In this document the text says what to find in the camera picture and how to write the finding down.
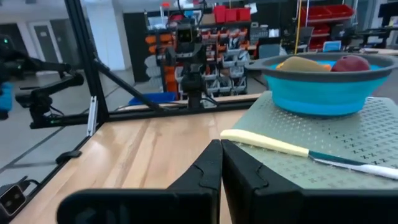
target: blue bowl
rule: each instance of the blue bowl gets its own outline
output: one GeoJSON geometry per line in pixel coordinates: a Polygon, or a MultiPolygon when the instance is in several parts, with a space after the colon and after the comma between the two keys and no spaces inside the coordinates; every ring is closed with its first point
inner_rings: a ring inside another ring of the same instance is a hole
{"type": "MultiPolygon", "coordinates": [[[[333,64],[342,53],[297,55],[319,63],[333,64]]],[[[272,100],[282,109],[301,114],[341,116],[360,111],[366,98],[382,85],[397,60],[380,55],[359,55],[371,64],[361,72],[285,72],[276,66],[292,55],[265,58],[246,68],[262,70],[272,90],[272,100]]]]}

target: workbench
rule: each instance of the workbench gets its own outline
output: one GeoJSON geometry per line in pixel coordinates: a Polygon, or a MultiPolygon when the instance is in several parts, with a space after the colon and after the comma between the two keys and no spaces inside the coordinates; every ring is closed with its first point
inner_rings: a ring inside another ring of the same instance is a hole
{"type": "MultiPolygon", "coordinates": [[[[258,98],[226,96],[217,101],[258,98]]],[[[132,106],[125,109],[142,108],[132,106]]],[[[165,189],[179,178],[224,129],[245,110],[104,123],[11,222],[54,224],[59,203],[81,189],[165,189]]],[[[225,193],[222,224],[231,223],[225,193]]]]}

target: apple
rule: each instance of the apple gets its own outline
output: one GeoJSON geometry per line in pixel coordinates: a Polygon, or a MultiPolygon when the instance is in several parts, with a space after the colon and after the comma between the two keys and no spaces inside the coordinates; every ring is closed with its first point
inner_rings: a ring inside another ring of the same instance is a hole
{"type": "Polygon", "coordinates": [[[331,68],[332,72],[358,72],[370,70],[369,62],[360,56],[346,55],[341,57],[331,68]]]}

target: red container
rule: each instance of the red container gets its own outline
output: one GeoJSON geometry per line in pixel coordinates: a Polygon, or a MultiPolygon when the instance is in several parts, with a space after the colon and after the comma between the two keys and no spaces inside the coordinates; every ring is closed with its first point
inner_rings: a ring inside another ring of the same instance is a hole
{"type": "Polygon", "coordinates": [[[323,49],[323,43],[327,41],[327,38],[311,38],[310,50],[321,50],[323,49]]]}
{"type": "Polygon", "coordinates": [[[225,14],[225,22],[236,22],[238,20],[237,9],[227,9],[225,14]]]}
{"type": "Polygon", "coordinates": [[[250,8],[239,8],[238,9],[238,21],[250,21],[250,8]]]}
{"type": "MultiPolygon", "coordinates": [[[[302,22],[305,22],[305,18],[307,16],[307,8],[301,8],[301,18],[302,22]]],[[[331,12],[326,9],[324,6],[314,6],[310,7],[308,11],[308,21],[317,20],[317,19],[329,19],[331,18],[331,12]]]]}
{"type": "Polygon", "coordinates": [[[319,24],[316,25],[313,29],[312,34],[317,35],[317,34],[328,34],[330,30],[330,27],[326,24],[319,24]]]}
{"type": "Polygon", "coordinates": [[[216,6],[213,10],[216,23],[225,22],[226,6],[216,6]]]}
{"type": "Polygon", "coordinates": [[[326,9],[330,11],[331,18],[345,18],[354,15],[354,9],[345,4],[326,6],[326,9]]]}

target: knife handle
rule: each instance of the knife handle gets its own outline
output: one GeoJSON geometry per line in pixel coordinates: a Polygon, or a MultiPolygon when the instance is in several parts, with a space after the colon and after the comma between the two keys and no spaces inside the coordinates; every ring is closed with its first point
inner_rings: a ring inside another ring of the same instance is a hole
{"type": "Polygon", "coordinates": [[[227,139],[230,141],[240,142],[243,144],[262,147],[296,156],[308,157],[309,153],[309,150],[306,148],[295,146],[260,134],[252,133],[250,131],[229,129],[222,131],[220,136],[221,139],[227,139]]]}

